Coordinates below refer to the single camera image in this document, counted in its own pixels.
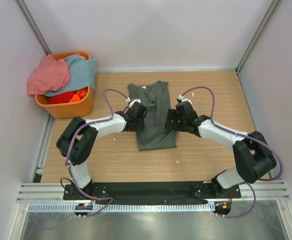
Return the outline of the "dark grey t shirt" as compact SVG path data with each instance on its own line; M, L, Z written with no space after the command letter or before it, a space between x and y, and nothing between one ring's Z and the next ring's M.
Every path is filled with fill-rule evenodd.
M177 132L165 128L168 111L171 108L167 81L157 81L149 85L127 86L131 100L139 99L147 108L144 130L136 132L140 151L172 149L177 147Z

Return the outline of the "orange plastic tub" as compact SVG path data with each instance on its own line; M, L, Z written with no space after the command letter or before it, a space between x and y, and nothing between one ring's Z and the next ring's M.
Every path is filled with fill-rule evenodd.
M71 55L83 56L86 60L92 59L88 53L84 51L54 53L52 56L56 59L65 59ZM77 116L89 115L93 110L93 88L88 86L87 95L78 102L62 103L62 104L47 104L48 98L45 94L32 95L36 103L44 108L50 115L56 119L72 118Z

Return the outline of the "pink t shirt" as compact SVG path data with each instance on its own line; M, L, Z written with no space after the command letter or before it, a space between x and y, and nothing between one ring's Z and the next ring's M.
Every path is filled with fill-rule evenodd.
M70 71L64 58L55 59L47 55L29 77L27 93L30 96L61 91L70 80Z

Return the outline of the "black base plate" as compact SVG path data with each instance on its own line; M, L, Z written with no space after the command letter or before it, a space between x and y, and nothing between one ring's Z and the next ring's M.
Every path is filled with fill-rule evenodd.
M238 185L215 192L211 182L95 182L86 192L95 198L113 198L113 205L196 205L208 199L240 199Z

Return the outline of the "red orange t shirt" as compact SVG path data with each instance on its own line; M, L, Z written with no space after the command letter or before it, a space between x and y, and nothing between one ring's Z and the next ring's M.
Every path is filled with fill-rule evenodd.
M61 93L47 99L47 104L65 104L65 103L76 103L82 100L88 93L88 87L75 90L68 91L65 93Z

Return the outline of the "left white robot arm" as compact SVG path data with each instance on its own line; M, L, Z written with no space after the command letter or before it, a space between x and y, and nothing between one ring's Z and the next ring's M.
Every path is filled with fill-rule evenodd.
M134 100L123 111L112 112L107 117L91 120L75 117L71 120L57 140L56 147L65 157L65 166L79 199L87 200L94 191L87 160L95 141L114 133L143 130L147 112L139 100Z

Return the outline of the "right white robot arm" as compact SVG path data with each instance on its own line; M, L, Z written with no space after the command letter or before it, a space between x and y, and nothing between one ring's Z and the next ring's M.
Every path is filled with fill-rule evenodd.
M165 128L212 140L232 151L235 167L211 179L211 192L217 198L223 198L235 185L255 183L277 166L262 133L236 131L218 124L211 116L198 116L189 101L181 101L175 109L168 110Z

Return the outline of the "light blue t shirt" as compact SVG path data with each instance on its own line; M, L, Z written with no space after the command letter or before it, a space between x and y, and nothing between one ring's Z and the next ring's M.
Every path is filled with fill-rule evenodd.
M77 91L85 87L96 88L95 70L96 59L85 59L79 54L73 54L65 58L69 70L69 82L60 91L47 92L46 97L54 97L66 92Z

